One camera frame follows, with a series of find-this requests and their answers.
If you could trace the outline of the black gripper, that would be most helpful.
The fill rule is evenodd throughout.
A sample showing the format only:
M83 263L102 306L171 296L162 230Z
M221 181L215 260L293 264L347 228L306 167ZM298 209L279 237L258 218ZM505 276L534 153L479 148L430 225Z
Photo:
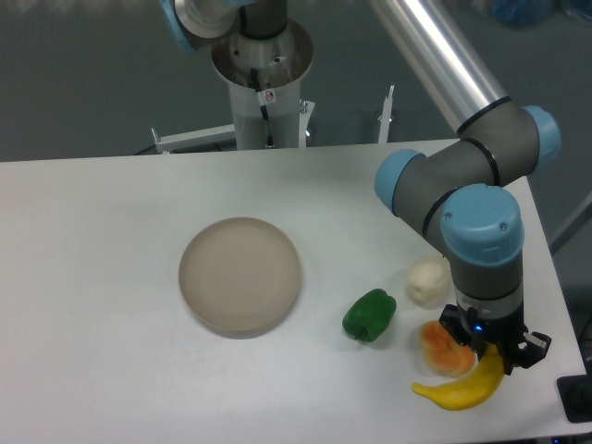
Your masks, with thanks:
M446 304L439 323L461 346L480 350L481 342L495 345L504 352L504 373L510 376L515 368L529 369L548 354L551 337L540 332L527 332L524 308L500 318L485 318L474 307Z

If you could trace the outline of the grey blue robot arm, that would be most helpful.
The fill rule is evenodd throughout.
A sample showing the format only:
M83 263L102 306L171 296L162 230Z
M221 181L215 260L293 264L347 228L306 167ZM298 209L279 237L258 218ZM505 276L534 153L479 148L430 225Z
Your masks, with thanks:
M165 1L177 42L212 48L219 75L247 92L232 105L241 149L291 147L301 138L297 99L282 88L308 71L307 32L284 1ZM379 167L380 201L450 263L456 302L440 323L483 355L497 349L506 374L543 360L550 338L524 323L524 224L507 186L550 161L561 134L537 106L500 87L436 1L375 1L372 7L457 135L433 155L399 150Z

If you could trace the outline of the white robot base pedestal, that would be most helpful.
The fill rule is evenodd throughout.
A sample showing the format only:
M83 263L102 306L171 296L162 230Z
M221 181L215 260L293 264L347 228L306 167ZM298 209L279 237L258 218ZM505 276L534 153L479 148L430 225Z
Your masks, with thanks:
M239 150L297 147L301 82L313 56L310 35L291 19L271 39L234 33L213 45L215 69L228 85Z

